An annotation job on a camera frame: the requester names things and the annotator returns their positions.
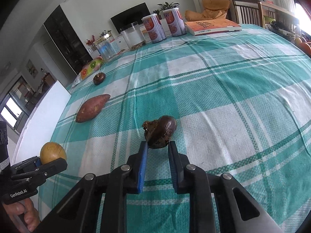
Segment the white can lid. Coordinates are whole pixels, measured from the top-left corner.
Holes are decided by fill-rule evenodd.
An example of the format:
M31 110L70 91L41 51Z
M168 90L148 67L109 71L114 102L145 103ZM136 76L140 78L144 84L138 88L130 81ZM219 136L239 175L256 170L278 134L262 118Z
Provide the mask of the white can lid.
M145 19L150 18L150 17L155 17L155 16L156 16L156 13L151 14L149 16L145 16L145 17L142 18L142 20L145 20Z
M179 10L179 8L177 8L177 7L176 7L176 8L172 8L172 9L164 10L164 11L163 11L163 13L165 13L165 12L170 12L170 11L174 11L174 10Z

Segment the human hand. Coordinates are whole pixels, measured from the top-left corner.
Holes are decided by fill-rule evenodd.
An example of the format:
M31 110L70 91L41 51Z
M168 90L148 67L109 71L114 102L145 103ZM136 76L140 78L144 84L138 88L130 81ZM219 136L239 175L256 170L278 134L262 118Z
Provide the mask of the human hand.
M24 230L22 229L22 227L19 226L18 222L14 218L14 215L18 216L18 215L25 213L24 221L27 224L27 229L30 232L33 232L40 223L39 213L34 208L34 204L32 203L32 200L30 198L25 199L24 203L25 203L25 206L23 206L19 202L16 202L10 205L3 204L3 207L7 211L7 214L11 218L12 222L15 224L18 230L22 233L24 233Z

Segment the metal screw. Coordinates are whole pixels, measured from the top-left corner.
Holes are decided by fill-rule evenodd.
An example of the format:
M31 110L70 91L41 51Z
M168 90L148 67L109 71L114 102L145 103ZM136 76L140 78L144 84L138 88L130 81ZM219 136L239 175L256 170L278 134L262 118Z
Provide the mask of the metal screw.
M232 175L229 174L228 172L225 172L225 173L222 175L222 177L223 177L224 179L226 179L226 180L232 179Z
M85 178L86 180L93 180L94 177L95 177L95 175L92 174L92 173L85 174L85 176L84 176L84 178Z
M130 170L131 169L131 167L129 166L129 165L123 165L123 166L121 166L121 170L122 171L128 171L128 170Z
M188 164L188 165L186 165L186 168L187 168L188 170L190 170L190 171L193 171L193 170L195 170L195 165L193 165L193 164Z

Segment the book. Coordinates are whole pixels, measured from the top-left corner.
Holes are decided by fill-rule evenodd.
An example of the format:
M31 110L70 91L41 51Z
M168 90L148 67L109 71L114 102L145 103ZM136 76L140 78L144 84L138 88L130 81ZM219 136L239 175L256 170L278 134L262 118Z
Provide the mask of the book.
M194 36L228 31L240 31L242 27L225 18L185 22L187 30Z

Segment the transparent container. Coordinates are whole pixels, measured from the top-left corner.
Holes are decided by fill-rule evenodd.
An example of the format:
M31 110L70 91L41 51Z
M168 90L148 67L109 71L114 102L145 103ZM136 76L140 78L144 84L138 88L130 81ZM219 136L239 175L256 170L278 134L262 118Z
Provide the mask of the transparent container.
M136 50L146 44L145 37L137 22L121 28L121 34L130 50Z
M95 42L95 46L105 61L116 55L116 51L113 49L108 39L101 37Z

